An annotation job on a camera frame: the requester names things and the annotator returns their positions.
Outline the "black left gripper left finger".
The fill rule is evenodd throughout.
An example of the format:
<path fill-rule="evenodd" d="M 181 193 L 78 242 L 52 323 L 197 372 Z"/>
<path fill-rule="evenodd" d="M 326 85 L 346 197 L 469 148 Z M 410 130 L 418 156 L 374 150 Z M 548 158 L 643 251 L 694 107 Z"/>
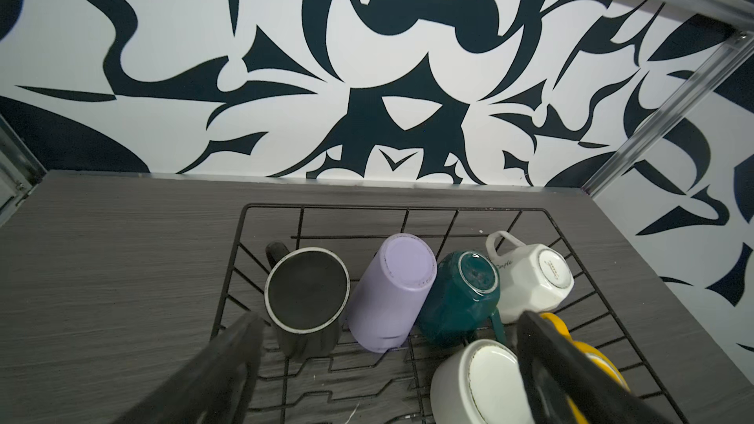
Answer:
<path fill-rule="evenodd" d="M 242 423 L 257 381 L 265 322 L 241 316 L 118 423 Z"/>

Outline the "red inside white mug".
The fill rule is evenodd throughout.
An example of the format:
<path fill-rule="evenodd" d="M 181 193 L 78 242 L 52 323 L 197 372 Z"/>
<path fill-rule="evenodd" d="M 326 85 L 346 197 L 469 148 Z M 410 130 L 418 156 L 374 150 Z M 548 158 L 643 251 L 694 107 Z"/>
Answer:
<path fill-rule="evenodd" d="M 430 386 L 437 423 L 532 423 L 518 367 L 504 345 L 478 340 L 445 360 Z"/>

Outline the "white ceramic mug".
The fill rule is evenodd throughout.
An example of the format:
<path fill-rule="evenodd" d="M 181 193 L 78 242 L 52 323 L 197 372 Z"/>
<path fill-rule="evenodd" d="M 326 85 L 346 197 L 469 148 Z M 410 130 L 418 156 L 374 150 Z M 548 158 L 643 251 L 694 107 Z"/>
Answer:
<path fill-rule="evenodd" d="M 558 308 L 575 286 L 565 257 L 547 245 L 527 245 L 506 231 L 485 241 L 489 260 L 498 268 L 500 298 L 497 310 L 503 324 L 512 324 L 525 311 Z"/>

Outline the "green mug cream inside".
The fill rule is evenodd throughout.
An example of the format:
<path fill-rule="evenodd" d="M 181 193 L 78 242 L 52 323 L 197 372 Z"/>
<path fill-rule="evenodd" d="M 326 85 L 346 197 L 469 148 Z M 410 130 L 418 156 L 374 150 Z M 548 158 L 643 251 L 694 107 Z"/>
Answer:
<path fill-rule="evenodd" d="M 473 342 L 475 331 L 490 321 L 495 340 L 507 342 L 498 312 L 500 278 L 497 267 L 474 250 L 457 250 L 438 264 L 437 278 L 416 325 L 436 347 Z"/>

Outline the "black mug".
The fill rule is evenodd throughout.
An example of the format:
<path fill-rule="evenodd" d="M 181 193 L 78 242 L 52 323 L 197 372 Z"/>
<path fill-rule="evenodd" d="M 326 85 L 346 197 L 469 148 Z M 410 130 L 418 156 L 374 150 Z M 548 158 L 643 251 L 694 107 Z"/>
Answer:
<path fill-rule="evenodd" d="M 265 309 L 286 357 L 304 362 L 338 345 L 350 299 L 351 277 L 342 259 L 322 247 L 290 251 L 275 241 L 265 247 L 271 271 Z"/>

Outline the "purple plastic cup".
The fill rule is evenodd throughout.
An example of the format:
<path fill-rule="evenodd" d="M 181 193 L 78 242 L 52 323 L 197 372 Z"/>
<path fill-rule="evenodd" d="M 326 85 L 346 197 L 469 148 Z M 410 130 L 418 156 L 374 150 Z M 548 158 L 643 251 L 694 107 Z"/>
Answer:
<path fill-rule="evenodd" d="M 372 353 L 406 341 L 437 277 L 434 252 L 411 234 L 382 243 L 351 294 L 346 323 Z"/>

